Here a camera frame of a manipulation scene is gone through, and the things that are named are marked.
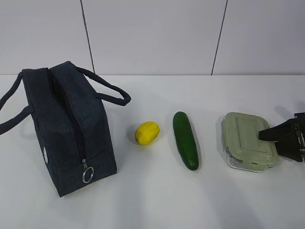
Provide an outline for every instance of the bag strap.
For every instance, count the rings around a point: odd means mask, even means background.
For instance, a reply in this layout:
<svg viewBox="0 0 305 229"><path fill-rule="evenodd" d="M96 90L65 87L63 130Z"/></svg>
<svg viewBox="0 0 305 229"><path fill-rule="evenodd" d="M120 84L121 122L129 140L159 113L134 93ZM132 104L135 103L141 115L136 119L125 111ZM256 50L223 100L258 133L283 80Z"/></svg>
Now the bag strap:
<svg viewBox="0 0 305 229"><path fill-rule="evenodd" d="M90 79L92 79L106 87L109 87L112 90L117 91L118 93L120 93L123 96L124 99L115 98L113 96L110 96L107 94L102 94L102 93L97 93L96 98L99 98L99 99L102 99L102 100L105 100L105 101L108 101L110 103L117 104L120 106L126 106L131 101L131 97L124 90L122 90L121 88L119 88L117 86L111 85L110 83L106 82L104 79L99 77L98 75L90 72L89 70L79 68L79 67L76 67L76 70L79 71L80 73L88 76Z"/></svg>
<svg viewBox="0 0 305 229"><path fill-rule="evenodd" d="M19 87L22 79L22 73L18 74L18 77L10 88L10 90L0 99L0 110L3 108L4 104L7 100L16 92L17 88ZM8 132L16 125L18 125L23 119L29 116L31 113L34 112L34 109L31 106L26 106L16 117L12 118L11 120L0 124L0 135Z"/></svg>

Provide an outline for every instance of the insulated bag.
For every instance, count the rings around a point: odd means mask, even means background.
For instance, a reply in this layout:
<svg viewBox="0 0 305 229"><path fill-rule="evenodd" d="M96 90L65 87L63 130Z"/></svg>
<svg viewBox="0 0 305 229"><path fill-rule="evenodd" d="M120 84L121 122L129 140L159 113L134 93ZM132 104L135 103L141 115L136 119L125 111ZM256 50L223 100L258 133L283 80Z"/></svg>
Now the insulated bag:
<svg viewBox="0 0 305 229"><path fill-rule="evenodd" d="M97 93L84 75L119 92L123 99ZM0 135L32 116L46 167L60 197L117 172L102 100L125 106L131 100L125 91L65 62L50 69L22 70L0 99L0 110L21 80L29 105L0 124Z"/></svg>

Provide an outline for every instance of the cucumber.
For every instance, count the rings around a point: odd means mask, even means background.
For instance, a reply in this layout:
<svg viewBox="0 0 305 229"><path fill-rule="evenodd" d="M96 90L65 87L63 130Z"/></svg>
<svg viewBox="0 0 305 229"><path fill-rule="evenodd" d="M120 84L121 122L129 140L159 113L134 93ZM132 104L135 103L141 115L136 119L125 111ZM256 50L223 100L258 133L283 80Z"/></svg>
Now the cucumber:
<svg viewBox="0 0 305 229"><path fill-rule="evenodd" d="M191 124L186 113L179 111L173 117L173 131L179 154L189 170L197 170L199 159Z"/></svg>

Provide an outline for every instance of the food container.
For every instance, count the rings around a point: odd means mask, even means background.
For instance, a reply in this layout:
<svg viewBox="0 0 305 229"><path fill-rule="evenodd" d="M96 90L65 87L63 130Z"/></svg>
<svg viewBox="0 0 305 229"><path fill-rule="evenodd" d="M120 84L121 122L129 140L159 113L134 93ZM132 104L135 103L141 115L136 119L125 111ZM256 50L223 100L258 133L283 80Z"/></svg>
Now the food container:
<svg viewBox="0 0 305 229"><path fill-rule="evenodd" d="M232 168L261 173L278 161L274 142L258 139L261 130L269 124L261 117L228 113L222 121L223 146L227 163Z"/></svg>

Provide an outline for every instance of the yellow lemon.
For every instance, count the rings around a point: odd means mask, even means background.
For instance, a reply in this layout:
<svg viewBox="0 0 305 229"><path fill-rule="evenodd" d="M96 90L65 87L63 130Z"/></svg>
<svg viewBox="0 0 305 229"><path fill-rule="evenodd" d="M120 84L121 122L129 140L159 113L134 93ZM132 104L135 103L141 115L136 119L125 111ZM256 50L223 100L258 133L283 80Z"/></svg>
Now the yellow lemon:
<svg viewBox="0 0 305 229"><path fill-rule="evenodd" d="M142 123L135 132L135 139L140 145L148 145L159 134L160 128L154 122Z"/></svg>

